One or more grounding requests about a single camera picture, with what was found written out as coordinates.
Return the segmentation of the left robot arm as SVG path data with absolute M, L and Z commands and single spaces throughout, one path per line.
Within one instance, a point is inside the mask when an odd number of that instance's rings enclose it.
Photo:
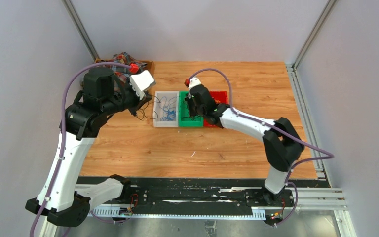
M 26 202 L 26 209 L 60 227 L 77 227 L 89 212 L 115 199 L 120 204 L 132 197 L 130 181 L 111 175 L 105 181 L 82 191 L 76 182 L 88 151 L 100 129 L 116 113 L 136 112 L 151 96 L 155 80 L 147 70 L 133 70 L 125 82 L 110 68 L 87 67 L 83 88 L 74 102 L 62 106 L 59 143 L 49 176 L 37 197 Z

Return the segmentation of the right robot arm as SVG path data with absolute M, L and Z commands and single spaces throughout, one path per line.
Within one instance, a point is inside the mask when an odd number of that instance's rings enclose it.
M 291 122 L 283 117 L 278 120 L 252 117 L 231 108 L 230 104 L 217 103 L 203 85 L 189 89 L 185 102 L 190 116 L 202 116 L 210 125 L 241 132 L 263 143 L 271 168 L 262 188 L 262 198 L 270 206 L 280 202 L 290 168 L 304 151 Z

